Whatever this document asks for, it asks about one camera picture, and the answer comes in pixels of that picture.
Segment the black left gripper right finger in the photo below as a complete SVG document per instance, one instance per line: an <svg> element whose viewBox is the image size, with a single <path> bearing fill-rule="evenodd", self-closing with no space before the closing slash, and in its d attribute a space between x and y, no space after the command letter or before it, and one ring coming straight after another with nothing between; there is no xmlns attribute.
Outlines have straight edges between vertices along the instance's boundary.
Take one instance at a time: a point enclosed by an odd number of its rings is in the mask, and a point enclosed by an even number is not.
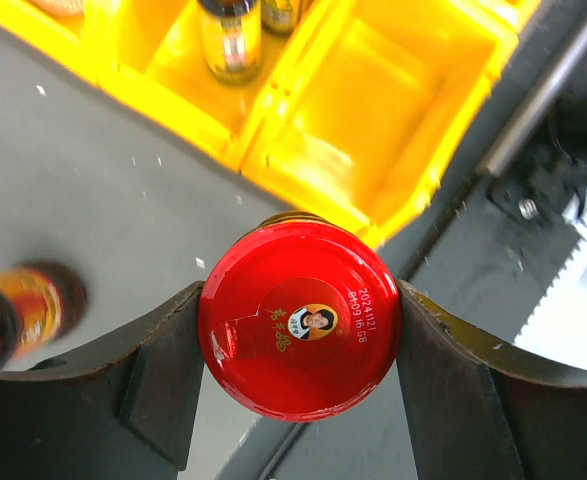
<svg viewBox="0 0 587 480"><path fill-rule="evenodd" d="M397 284L397 369L421 479L587 479L587 370L526 350Z"/></svg>

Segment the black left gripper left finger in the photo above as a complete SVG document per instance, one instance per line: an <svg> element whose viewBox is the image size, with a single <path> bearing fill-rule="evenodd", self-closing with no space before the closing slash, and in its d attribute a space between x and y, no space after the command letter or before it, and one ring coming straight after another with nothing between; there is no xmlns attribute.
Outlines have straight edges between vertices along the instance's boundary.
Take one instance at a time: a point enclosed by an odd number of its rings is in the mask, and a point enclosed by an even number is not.
<svg viewBox="0 0 587 480"><path fill-rule="evenodd" d="M0 479L174 479L203 374L195 282L25 371L0 372Z"/></svg>

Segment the red lid jar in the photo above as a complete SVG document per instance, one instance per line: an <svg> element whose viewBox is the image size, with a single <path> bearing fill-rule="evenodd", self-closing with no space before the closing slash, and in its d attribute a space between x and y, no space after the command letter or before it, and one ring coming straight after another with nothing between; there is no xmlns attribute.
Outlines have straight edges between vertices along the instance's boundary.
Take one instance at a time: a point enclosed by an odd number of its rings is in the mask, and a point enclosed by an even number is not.
<svg viewBox="0 0 587 480"><path fill-rule="evenodd" d="M308 423L364 400L400 343L398 285L348 231L307 212L272 216L205 281L198 335L219 386L247 409Z"/></svg>
<svg viewBox="0 0 587 480"><path fill-rule="evenodd" d="M35 259L0 271L0 370L68 335L87 305L85 282L63 263Z"/></svg>

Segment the small brown cap bottle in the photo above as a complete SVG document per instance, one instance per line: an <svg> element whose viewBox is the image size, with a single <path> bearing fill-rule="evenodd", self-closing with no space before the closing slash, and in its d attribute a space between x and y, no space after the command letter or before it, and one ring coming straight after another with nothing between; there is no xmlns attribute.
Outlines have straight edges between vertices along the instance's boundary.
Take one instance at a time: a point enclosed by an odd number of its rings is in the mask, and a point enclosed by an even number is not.
<svg viewBox="0 0 587 480"><path fill-rule="evenodd" d="M259 69L260 1L198 1L204 59L219 80L241 84Z"/></svg>

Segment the yellow label brown cap bottle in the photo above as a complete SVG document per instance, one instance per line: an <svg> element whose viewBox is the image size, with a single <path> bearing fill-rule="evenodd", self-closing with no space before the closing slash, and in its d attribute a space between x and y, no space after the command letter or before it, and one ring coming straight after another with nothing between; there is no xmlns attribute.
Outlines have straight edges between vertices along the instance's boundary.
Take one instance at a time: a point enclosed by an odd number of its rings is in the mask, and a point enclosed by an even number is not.
<svg viewBox="0 0 587 480"><path fill-rule="evenodd" d="M309 0L262 0L262 25L275 34L288 35L312 4Z"/></svg>

